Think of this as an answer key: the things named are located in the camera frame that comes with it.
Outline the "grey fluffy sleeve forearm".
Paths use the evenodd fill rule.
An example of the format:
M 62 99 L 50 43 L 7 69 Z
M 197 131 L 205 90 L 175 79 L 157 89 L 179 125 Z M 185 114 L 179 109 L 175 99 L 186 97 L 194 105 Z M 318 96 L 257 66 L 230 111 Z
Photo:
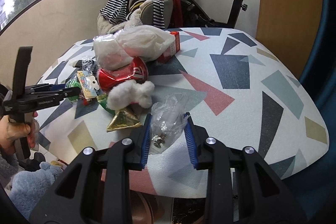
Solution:
M 19 163 L 16 155 L 1 155 L 0 180 L 1 186 L 6 187 L 11 178 L 18 172 Z

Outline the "person's left hand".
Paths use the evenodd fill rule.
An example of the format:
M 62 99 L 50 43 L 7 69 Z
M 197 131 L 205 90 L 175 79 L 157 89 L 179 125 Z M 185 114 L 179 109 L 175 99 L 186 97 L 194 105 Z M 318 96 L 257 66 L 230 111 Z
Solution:
M 30 148 L 34 148 L 35 122 L 32 122 L 31 124 L 11 123 L 8 115 L 1 118 L 0 145 L 2 156 L 14 155 L 16 152 L 14 142 L 17 139 L 25 137 L 27 138 Z

